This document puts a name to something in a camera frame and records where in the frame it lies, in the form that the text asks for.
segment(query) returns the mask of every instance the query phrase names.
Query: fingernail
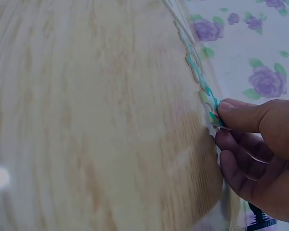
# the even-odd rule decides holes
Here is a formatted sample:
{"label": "fingernail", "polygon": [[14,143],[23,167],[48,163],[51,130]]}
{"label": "fingernail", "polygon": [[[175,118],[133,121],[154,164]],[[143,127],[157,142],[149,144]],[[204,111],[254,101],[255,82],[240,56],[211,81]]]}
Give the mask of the fingernail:
{"label": "fingernail", "polygon": [[229,109],[230,107],[233,107],[230,103],[227,103],[227,102],[220,102],[220,104],[218,105],[218,108],[219,109],[222,109],[222,110],[227,110]]}

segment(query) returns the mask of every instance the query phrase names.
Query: wood grain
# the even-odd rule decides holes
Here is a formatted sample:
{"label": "wood grain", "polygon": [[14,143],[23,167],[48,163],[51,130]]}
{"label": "wood grain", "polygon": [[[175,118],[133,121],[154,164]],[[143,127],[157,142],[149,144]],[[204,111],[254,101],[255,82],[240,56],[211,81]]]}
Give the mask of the wood grain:
{"label": "wood grain", "polygon": [[0,231],[197,224],[223,179],[184,57],[159,0],[0,0]]}

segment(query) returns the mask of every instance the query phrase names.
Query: wooden surface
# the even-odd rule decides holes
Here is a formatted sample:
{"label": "wooden surface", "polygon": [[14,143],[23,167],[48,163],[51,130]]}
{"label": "wooden surface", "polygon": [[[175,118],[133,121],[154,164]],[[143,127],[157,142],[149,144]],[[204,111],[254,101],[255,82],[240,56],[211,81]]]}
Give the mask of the wooden surface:
{"label": "wooden surface", "polygon": [[0,0],[0,231],[201,222],[223,180],[184,55],[161,0]]}

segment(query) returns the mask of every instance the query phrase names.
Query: hand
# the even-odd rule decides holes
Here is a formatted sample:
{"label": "hand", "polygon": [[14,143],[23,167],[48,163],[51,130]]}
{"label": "hand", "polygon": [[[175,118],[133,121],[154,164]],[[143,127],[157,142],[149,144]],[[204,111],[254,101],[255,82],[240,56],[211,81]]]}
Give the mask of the hand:
{"label": "hand", "polygon": [[231,129],[216,134],[225,180],[244,200],[289,222],[289,100],[257,106],[226,99],[218,112]]}

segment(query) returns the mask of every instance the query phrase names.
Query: finger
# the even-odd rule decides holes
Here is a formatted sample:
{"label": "finger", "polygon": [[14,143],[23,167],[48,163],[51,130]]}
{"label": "finger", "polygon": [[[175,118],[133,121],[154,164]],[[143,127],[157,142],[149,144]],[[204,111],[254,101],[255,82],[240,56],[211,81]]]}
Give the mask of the finger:
{"label": "finger", "polygon": [[268,164],[263,176],[259,179],[260,191],[265,191],[285,170],[287,162],[275,156]]}
{"label": "finger", "polygon": [[240,131],[230,131],[236,142],[242,146],[254,158],[269,163],[274,152],[268,147],[261,137],[254,134]]}
{"label": "finger", "polygon": [[238,145],[228,131],[219,131],[216,134],[215,140],[216,144],[222,151],[229,150],[234,155],[238,167],[249,179],[258,180],[263,176],[267,164],[253,159],[241,146]]}
{"label": "finger", "polygon": [[230,129],[259,133],[259,125],[271,107],[272,103],[234,107],[223,101],[218,106],[218,113]]}
{"label": "finger", "polygon": [[225,150],[221,152],[221,168],[223,176],[233,191],[246,201],[252,200],[255,181],[248,179],[236,164],[232,152]]}
{"label": "finger", "polygon": [[256,106],[255,104],[235,100],[235,99],[224,99],[223,102],[227,102],[231,104],[234,107],[251,107],[251,106]]}

